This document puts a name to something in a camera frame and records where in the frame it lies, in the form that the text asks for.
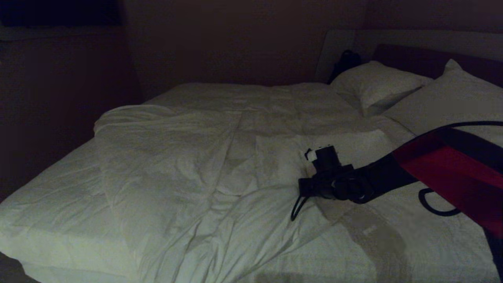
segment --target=black strap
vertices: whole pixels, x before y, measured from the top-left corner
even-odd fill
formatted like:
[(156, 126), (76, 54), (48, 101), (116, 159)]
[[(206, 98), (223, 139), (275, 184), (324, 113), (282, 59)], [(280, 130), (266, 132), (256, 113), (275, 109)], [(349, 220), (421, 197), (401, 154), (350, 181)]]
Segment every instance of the black strap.
[(430, 188), (426, 188), (426, 189), (422, 189), (419, 191), (419, 194), (417, 195), (419, 197), (419, 201), (421, 202), (421, 204), (431, 213), (435, 214), (435, 215), (438, 215), (438, 216), (444, 216), (444, 217), (449, 217), (449, 216), (454, 216), (454, 215), (458, 215), (461, 210), (455, 208), (453, 210), (449, 210), (449, 211), (439, 211), (439, 210), (436, 210), (434, 209), (433, 207), (431, 207), (428, 202), (426, 201), (426, 194), (427, 193), (431, 193), (431, 192), (434, 192), (432, 189)]
[(302, 198), (302, 196), (299, 196), (297, 198), (297, 201), (295, 202), (295, 205), (293, 206), (292, 214), (290, 215), (290, 220), (291, 221), (294, 221), (297, 218), (297, 215), (299, 215), (300, 209), (304, 206), (304, 204), (306, 203), (306, 201), (309, 199), (309, 196), (305, 197), (303, 199), (303, 201), (300, 203), (299, 207), (297, 207), (297, 205), (299, 204), (299, 201), (300, 201), (301, 198)]

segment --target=robotic arm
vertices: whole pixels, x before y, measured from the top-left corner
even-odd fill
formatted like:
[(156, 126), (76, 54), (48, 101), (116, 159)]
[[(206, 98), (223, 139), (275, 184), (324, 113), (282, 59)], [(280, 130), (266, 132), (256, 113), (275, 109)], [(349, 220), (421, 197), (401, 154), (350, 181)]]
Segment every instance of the robotic arm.
[[(310, 197), (349, 200), (364, 204), (405, 185), (423, 182), (421, 204), (439, 216), (465, 213), (483, 227), (500, 278), (503, 278), (503, 148), (476, 135), (454, 129), (503, 122), (463, 122), (420, 135), (365, 167), (342, 165), (333, 146), (308, 150), (316, 168), (312, 178), (299, 179), (295, 220)], [(438, 211), (425, 195), (436, 192), (456, 208)]]

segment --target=headboard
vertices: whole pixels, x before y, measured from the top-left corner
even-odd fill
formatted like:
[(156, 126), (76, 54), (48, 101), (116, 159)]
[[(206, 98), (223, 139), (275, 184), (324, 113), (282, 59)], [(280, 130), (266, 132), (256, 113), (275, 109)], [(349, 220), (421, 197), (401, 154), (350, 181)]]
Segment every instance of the headboard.
[(456, 60), (468, 73), (503, 87), (503, 62), (468, 55), (400, 45), (377, 46), (372, 60), (386, 66), (436, 79), (449, 59)]

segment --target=bed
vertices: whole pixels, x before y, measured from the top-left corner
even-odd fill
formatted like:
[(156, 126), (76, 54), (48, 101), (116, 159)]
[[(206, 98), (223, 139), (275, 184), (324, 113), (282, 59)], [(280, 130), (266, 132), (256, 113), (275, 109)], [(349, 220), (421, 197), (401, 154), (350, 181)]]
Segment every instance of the bed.
[[(501, 62), (393, 45), (373, 60), (417, 85), (364, 104), (378, 89), (364, 73), (396, 72), (374, 63), (330, 86), (186, 84), (105, 113), (94, 139), (0, 204), (0, 251), (42, 283), (498, 282), (482, 229), (426, 211), (420, 183), (366, 205), (310, 201), (290, 221), (309, 147), (334, 144), (359, 167), (429, 127), (503, 120)], [(461, 80), (495, 94), (489, 110), (435, 109), (477, 101), (427, 96), (462, 72), (486, 81)], [(466, 130), (503, 145), (499, 129)]]

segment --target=red fabric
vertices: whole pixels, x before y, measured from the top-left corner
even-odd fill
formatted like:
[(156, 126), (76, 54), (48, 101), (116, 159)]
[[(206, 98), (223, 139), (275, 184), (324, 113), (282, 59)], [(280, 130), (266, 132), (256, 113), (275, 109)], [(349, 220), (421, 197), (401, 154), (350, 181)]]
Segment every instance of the red fabric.
[(503, 239), (503, 175), (446, 145), (434, 133), (393, 152), (423, 182), (492, 234)]

